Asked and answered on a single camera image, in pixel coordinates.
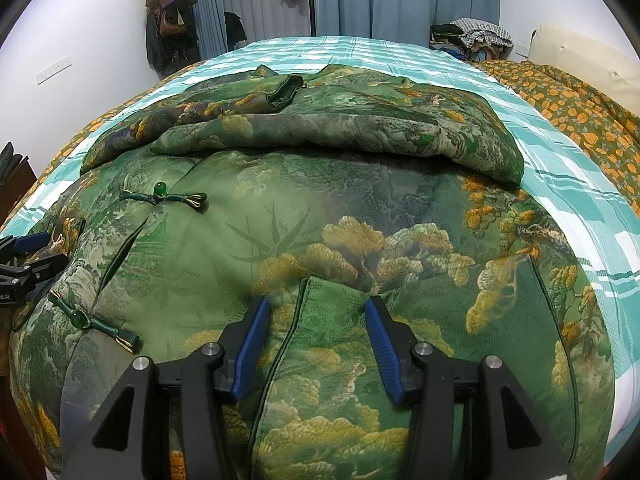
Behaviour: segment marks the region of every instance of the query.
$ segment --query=bed headboard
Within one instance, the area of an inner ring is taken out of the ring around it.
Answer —
[[[540,25],[529,60],[568,72],[640,116],[640,60],[576,32]]]

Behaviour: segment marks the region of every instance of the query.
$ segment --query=wall outlet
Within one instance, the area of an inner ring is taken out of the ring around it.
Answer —
[[[516,44],[516,48],[514,50],[516,51],[516,54],[520,54],[523,57],[529,57],[529,49],[529,45],[518,43]]]
[[[36,74],[36,83],[41,85],[47,79],[55,76],[58,72],[62,72],[65,68],[71,66],[71,58],[69,56],[63,57],[60,61],[55,62],[47,66],[44,70],[41,70]]]

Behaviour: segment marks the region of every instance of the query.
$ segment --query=green bead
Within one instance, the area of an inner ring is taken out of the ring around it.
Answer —
[[[89,318],[82,310],[74,310],[69,316],[71,324],[79,330],[85,330],[91,325]]]
[[[165,196],[166,195],[166,184],[164,182],[158,182],[154,186],[154,195],[156,195],[156,196]]]

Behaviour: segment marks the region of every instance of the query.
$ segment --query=silver bolt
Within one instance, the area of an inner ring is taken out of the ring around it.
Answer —
[[[486,365],[493,370],[497,370],[502,366],[502,359],[500,359],[497,355],[489,355],[485,359]]]
[[[202,347],[202,353],[204,355],[215,355],[220,352],[220,345],[218,343],[206,343]]]
[[[433,354],[433,346],[429,343],[416,343],[414,351],[418,355],[431,355]]]
[[[135,359],[133,359],[133,367],[136,370],[144,370],[146,367],[149,366],[149,358],[148,357],[136,357]]]

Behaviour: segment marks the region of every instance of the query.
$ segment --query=blue rubber pad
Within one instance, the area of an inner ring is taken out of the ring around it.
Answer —
[[[14,253],[25,254],[33,253],[43,247],[46,247],[49,243],[49,233],[46,231],[36,233],[34,235],[21,236],[15,239]]]
[[[400,361],[371,300],[367,300],[365,303],[364,319],[371,347],[378,362],[382,383],[385,385],[386,392],[393,397],[394,402],[399,404],[404,397],[404,388],[400,382]]]
[[[236,376],[231,388],[235,402],[239,402],[251,386],[258,357],[269,331],[269,318],[269,302],[262,300],[236,361]]]

